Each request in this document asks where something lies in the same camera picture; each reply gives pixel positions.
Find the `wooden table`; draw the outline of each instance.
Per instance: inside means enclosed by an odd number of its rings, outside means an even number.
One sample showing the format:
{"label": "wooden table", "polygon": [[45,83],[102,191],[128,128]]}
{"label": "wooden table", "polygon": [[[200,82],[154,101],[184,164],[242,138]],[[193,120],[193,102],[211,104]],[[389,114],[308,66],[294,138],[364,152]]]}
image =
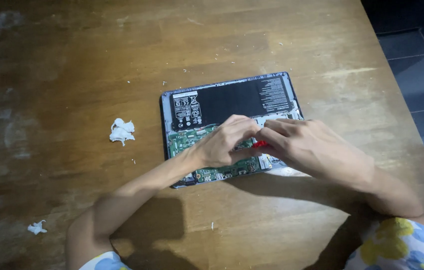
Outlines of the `wooden table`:
{"label": "wooden table", "polygon": [[[0,269],[64,268],[71,220],[163,162],[162,91],[284,70],[306,118],[424,201],[424,146],[359,0],[0,0]],[[113,244],[134,269],[338,269],[359,201],[267,174],[165,189]]]}

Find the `green circuit board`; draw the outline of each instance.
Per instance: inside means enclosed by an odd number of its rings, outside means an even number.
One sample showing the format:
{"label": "green circuit board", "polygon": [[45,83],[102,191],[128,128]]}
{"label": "green circuit board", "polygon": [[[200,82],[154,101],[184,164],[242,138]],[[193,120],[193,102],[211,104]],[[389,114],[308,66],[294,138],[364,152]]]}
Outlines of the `green circuit board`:
{"label": "green circuit board", "polygon": [[[178,153],[182,152],[183,150],[191,147],[201,138],[205,137],[207,134],[212,132],[214,129],[215,126],[212,126],[206,127],[204,129],[179,132],[169,135],[170,157],[173,157]],[[253,142],[251,139],[245,140],[239,145],[237,145],[235,150],[249,148],[252,146],[252,144]],[[198,184],[208,181],[223,180],[238,175],[246,175],[259,170],[261,170],[259,159],[258,157],[253,156],[251,158],[240,160],[232,166],[199,169],[192,173],[192,177],[195,179],[196,184]]]}

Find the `laptop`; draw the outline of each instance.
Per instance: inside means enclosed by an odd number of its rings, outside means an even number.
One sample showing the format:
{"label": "laptop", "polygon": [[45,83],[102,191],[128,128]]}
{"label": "laptop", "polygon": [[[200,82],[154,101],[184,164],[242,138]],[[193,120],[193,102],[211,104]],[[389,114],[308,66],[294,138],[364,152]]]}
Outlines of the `laptop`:
{"label": "laptop", "polygon": [[[191,147],[232,114],[248,116],[261,127],[267,119],[304,119],[287,72],[163,92],[160,107],[165,159]],[[256,142],[255,138],[248,139],[236,149],[251,147]],[[193,186],[286,167],[278,158],[263,154],[240,160],[232,166],[196,170],[172,187]]]}

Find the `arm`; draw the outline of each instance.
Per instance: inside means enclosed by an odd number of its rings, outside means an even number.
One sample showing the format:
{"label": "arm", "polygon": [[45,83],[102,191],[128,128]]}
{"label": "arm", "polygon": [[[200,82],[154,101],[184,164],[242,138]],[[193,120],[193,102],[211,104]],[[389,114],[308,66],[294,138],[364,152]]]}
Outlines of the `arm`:
{"label": "arm", "polygon": [[280,158],[290,167],[363,192],[375,211],[424,224],[424,208],[412,189],[376,167],[372,157],[322,122],[267,120],[256,138],[270,144],[259,151]]}
{"label": "arm", "polygon": [[67,230],[66,268],[79,269],[92,258],[113,251],[110,235],[162,188],[197,169],[232,165],[252,156],[254,149],[232,149],[259,129],[254,120],[233,115],[194,146],[98,200]]}

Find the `red tool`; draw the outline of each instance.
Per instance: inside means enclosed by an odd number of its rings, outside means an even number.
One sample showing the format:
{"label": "red tool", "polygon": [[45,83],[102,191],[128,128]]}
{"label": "red tool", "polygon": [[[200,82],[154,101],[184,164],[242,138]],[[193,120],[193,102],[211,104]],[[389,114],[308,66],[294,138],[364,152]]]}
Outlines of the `red tool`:
{"label": "red tool", "polygon": [[269,144],[266,141],[258,141],[255,144],[252,144],[252,148],[258,148],[262,146],[269,146]]}

